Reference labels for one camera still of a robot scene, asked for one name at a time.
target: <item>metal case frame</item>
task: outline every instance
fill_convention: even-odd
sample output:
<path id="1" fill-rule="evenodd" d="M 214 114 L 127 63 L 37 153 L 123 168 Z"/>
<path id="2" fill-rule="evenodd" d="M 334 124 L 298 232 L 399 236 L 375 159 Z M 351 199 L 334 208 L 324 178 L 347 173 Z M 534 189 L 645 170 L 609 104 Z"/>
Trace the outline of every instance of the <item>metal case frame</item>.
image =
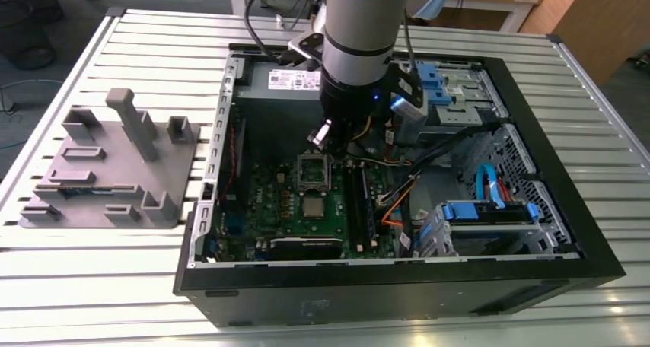
<path id="1" fill-rule="evenodd" d="M 192 268 L 188 267 L 194 254 L 192 226 L 188 226 L 174 293 L 190 298 L 215 325 L 510 314 L 574 288 L 594 287 L 625 275 L 503 60 L 418 56 L 483 64 L 538 169 L 535 180 L 546 185 L 582 258 L 507 263 L 482 260 L 346 267 Z M 231 59 L 242 58 L 238 54 L 231 56 Z M 227 85 L 236 74 L 235 67 L 227 64 L 223 95 L 231 95 Z M 226 100 L 219 102 L 218 121 L 227 119 L 222 101 Z M 200 214 L 200 207 L 198 201 L 188 224 Z"/>

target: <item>slotted metal table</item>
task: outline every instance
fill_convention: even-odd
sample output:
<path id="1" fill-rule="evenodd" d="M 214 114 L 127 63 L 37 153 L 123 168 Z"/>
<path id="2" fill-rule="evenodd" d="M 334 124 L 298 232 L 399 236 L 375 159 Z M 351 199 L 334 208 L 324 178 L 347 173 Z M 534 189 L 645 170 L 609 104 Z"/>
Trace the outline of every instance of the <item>slotted metal table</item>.
<path id="1" fill-rule="evenodd" d="M 254 18 L 267 43 L 295 33 Z M 69 107 L 131 88 L 156 122 L 202 124 L 186 197 L 200 194 L 228 43 L 239 17 L 127 10 L 107 17 L 0 184 L 0 345 L 643 345 L 650 343 L 650 158 L 563 44 L 543 36 L 412 27 L 414 48 L 502 58 L 627 276 L 502 317 L 216 329 L 172 294 L 184 222 L 172 230 L 23 229 L 19 211 L 48 168 Z M 396 49 L 403 50 L 399 37 Z M 187 216 L 190 203 L 183 207 Z"/>

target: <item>gray floor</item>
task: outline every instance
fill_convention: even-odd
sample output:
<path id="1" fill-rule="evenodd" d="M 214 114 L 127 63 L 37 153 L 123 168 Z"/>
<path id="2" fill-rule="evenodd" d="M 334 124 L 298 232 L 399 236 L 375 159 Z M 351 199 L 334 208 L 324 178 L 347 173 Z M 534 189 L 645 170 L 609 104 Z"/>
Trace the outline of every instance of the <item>gray floor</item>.
<path id="1" fill-rule="evenodd" d="M 55 64 L 37 71 L 20 71 L 0 58 L 0 85 L 24 79 L 55 79 L 63 81 L 72 69 L 79 54 L 87 45 L 100 23 L 107 7 L 124 6 L 166 11 L 231 13 L 230 0 L 59 0 L 65 11 L 65 19 L 45 27 L 59 57 Z M 282 11 L 291 10 L 295 0 L 271 2 Z M 275 11 L 259 8 L 252 15 L 274 16 Z M 25 84 L 12 88 L 9 93 L 19 103 L 13 116 L 0 113 L 0 148 L 21 142 L 32 133 L 43 115 L 45 105 L 56 94 L 55 84 Z M 643 144 L 650 146 L 650 74 L 638 72 L 625 65 L 603 87 L 603 92 L 617 107 L 623 119 L 635 131 Z M 20 146 L 0 149 L 0 179 L 20 152 Z"/>
<path id="2" fill-rule="evenodd" d="M 259 2 L 251 15 L 275 16 L 282 12 L 294 17 L 302 7 L 291 12 L 296 0 L 278 0 L 270 3 L 276 9 L 260 8 Z M 65 18 L 45 26 L 52 45 L 57 51 L 57 61 L 47 68 L 36 71 L 20 71 L 0 57 L 0 85 L 24 79 L 53 79 L 63 81 L 76 63 L 77 57 L 101 22 L 104 12 L 111 6 L 140 8 L 147 10 L 203 12 L 231 14 L 231 0 L 59 0 Z M 47 104 L 57 92 L 55 84 L 25 84 L 8 89 L 19 111 L 13 116 L 0 113 L 0 148 L 24 141 L 32 134 Z M 0 149 L 0 179 L 4 177 L 19 155 L 21 146 Z"/>

